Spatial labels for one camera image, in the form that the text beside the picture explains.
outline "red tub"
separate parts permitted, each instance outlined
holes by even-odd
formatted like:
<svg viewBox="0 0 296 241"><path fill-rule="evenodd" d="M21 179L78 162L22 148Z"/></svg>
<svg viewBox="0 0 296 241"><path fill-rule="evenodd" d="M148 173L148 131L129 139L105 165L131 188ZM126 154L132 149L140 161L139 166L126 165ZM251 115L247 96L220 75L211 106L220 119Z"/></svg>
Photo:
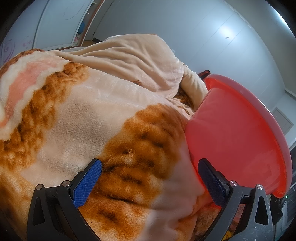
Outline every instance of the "red tub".
<svg viewBox="0 0 296 241"><path fill-rule="evenodd" d="M282 198L292 181L289 147L278 123L245 87L212 74L208 94L189 120L185 135L193 165L207 158L241 186L262 184Z"/></svg>

